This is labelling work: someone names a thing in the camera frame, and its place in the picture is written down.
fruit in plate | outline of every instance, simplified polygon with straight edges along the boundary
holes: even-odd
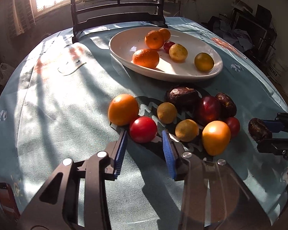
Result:
[[[139,114],[137,100],[129,94],[121,94],[115,97],[108,108],[108,118],[117,126],[129,124]]]
[[[159,63],[159,54],[153,49],[141,49],[134,52],[132,62],[136,65],[154,69]]]
[[[145,44],[151,49],[159,49],[164,45],[163,34],[156,30],[150,31],[145,36]]]
[[[150,117],[139,117],[130,123],[129,133],[133,141],[145,144],[157,135],[157,125]]]
[[[162,103],[157,108],[157,116],[161,123],[172,123],[177,116],[177,109],[172,103]]]
[[[198,125],[191,119],[179,122],[175,128],[176,137],[183,142],[192,141],[198,134]]]
[[[230,137],[230,129],[226,123],[213,121],[208,123],[203,129],[203,146],[209,155],[217,156],[226,149]]]
[[[162,33],[164,41],[168,41],[171,38],[171,32],[166,28],[159,29],[159,32]]]
[[[166,53],[169,53],[169,50],[171,48],[172,45],[174,45],[175,43],[172,41],[167,41],[164,45],[163,45],[163,49]]]
[[[194,58],[194,64],[199,71],[208,72],[214,67],[214,60],[208,53],[199,53]]]
[[[165,100],[172,103],[176,108],[193,108],[200,100],[198,91],[187,86],[178,86],[168,90]]]
[[[224,120],[230,129],[231,138],[234,138],[238,135],[240,131],[240,122],[235,117],[229,117]]]
[[[221,104],[222,118],[234,117],[237,114],[237,107],[230,96],[224,93],[218,93],[216,98]]]
[[[169,49],[169,55],[173,61],[182,63],[187,58],[188,51],[183,45],[174,44]]]
[[[197,109],[195,110],[195,117],[200,124],[206,125],[212,121],[218,120],[220,111],[220,102],[215,97],[208,95],[202,97],[198,102]]]
[[[248,132],[256,142],[265,138],[272,138],[272,132],[259,118],[252,118],[250,120],[248,123]]]

table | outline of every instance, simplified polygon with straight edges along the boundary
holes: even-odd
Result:
[[[204,40],[222,57],[220,75],[197,84],[212,95],[228,94],[237,105],[242,130],[217,158],[228,161],[274,222],[288,196],[288,162],[258,153],[247,125],[253,117],[273,119],[277,112],[288,112],[286,103],[249,59],[215,34],[185,18],[166,22]],[[12,185],[20,212],[63,159],[85,160],[117,139],[107,118],[115,96],[146,98],[140,105],[143,115],[174,85],[126,69],[110,54],[115,34],[145,25],[91,28],[74,45],[72,29],[63,30],[44,39],[16,68],[0,97],[0,182]],[[170,179],[164,161],[129,141],[121,175],[116,182],[106,181],[112,229],[177,229],[182,188],[182,182]]]

chair backrest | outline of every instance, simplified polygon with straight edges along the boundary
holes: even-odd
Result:
[[[165,23],[165,18],[163,15],[163,4],[164,0],[156,0],[155,2],[124,2],[121,3],[121,0],[111,0],[116,1],[117,3],[93,6],[81,10],[76,8],[76,0],[71,0],[71,17],[73,21],[73,33],[72,42],[77,42],[78,34],[91,27],[98,27],[106,24],[121,23],[121,22],[133,22],[133,21],[148,21],[152,24],[155,24],[159,27],[167,28]],[[110,14],[105,16],[97,16],[89,18],[85,22],[79,22],[78,15],[87,13],[90,11],[96,11],[99,9],[105,8],[115,8],[115,7],[129,7],[129,6],[153,6],[155,7],[155,13],[150,14],[147,12],[128,12],[128,13],[118,13]]]

white bucket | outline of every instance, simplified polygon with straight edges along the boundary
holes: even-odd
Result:
[[[282,76],[288,71],[288,66],[286,66],[282,60],[275,55],[271,58],[270,65],[268,67],[269,76],[276,82],[282,82]]]

silver screw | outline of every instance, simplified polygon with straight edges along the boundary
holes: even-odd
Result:
[[[191,156],[192,156],[192,153],[188,152],[188,151],[186,151],[182,154],[182,157],[184,157],[184,158],[190,158]]]
[[[219,159],[219,160],[217,161],[217,163],[218,163],[219,165],[221,165],[221,166],[224,166],[224,165],[226,164],[226,161],[225,161],[224,159]]]
[[[105,151],[99,151],[98,153],[97,153],[97,156],[99,157],[99,158],[104,158],[104,157],[106,157],[108,155],[108,153],[106,153]]]
[[[72,163],[72,160],[70,158],[66,158],[63,160],[63,165],[64,166],[68,166]]]

